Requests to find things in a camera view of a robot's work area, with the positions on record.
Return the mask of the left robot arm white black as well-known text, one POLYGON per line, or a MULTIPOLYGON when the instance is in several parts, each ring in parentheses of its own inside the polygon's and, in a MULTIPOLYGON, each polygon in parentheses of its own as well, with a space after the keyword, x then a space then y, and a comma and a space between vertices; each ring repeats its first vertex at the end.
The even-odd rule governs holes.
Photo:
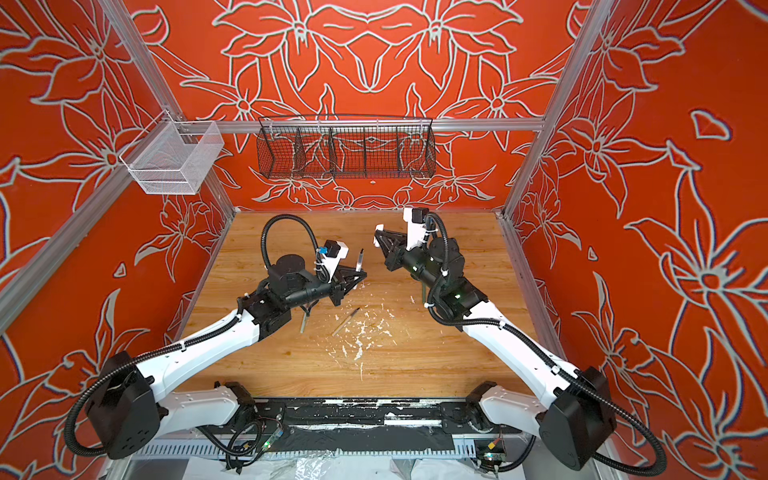
POLYGON ((312 230, 306 220, 293 214, 279 214, 266 222, 260 251, 267 276, 252 293, 239 297, 229 314, 162 348, 136 357, 120 352, 108 359, 64 421, 63 438, 70 452, 120 459, 156 436, 191 428, 192 416, 200 417, 205 427, 229 423, 247 402, 228 386, 203 394, 199 401, 172 404, 168 398, 198 372, 279 331, 291 321, 294 309, 309 314, 322 299, 338 306, 366 278, 361 266, 343 265, 349 252, 345 243, 320 244, 314 235, 309 237, 310 267, 298 254, 271 261, 268 235, 281 221, 312 230))

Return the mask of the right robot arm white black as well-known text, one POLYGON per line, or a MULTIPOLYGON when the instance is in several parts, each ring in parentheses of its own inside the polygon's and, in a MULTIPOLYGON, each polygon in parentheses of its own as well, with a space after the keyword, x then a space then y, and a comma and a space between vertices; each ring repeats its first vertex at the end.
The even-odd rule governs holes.
POLYGON ((580 369, 552 353, 515 326, 464 274, 465 260, 440 216, 426 208, 406 208, 405 232, 377 225, 374 244, 388 270, 403 269, 426 290, 424 307, 439 324, 476 340, 509 367, 534 394, 525 406, 511 392, 487 382, 473 395, 493 425, 508 426, 541 441, 565 467, 578 471, 594 460, 616 471, 642 477, 665 472, 668 460, 654 433, 613 402, 606 377, 580 369), (633 466, 600 453, 624 420, 652 448, 654 459, 633 466))

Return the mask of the pink pen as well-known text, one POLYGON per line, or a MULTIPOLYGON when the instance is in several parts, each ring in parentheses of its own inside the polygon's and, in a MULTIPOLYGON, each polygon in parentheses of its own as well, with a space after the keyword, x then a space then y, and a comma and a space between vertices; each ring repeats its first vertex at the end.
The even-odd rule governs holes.
POLYGON ((356 272, 362 272, 363 270, 363 261, 364 261, 364 249, 361 249, 356 262, 356 272))

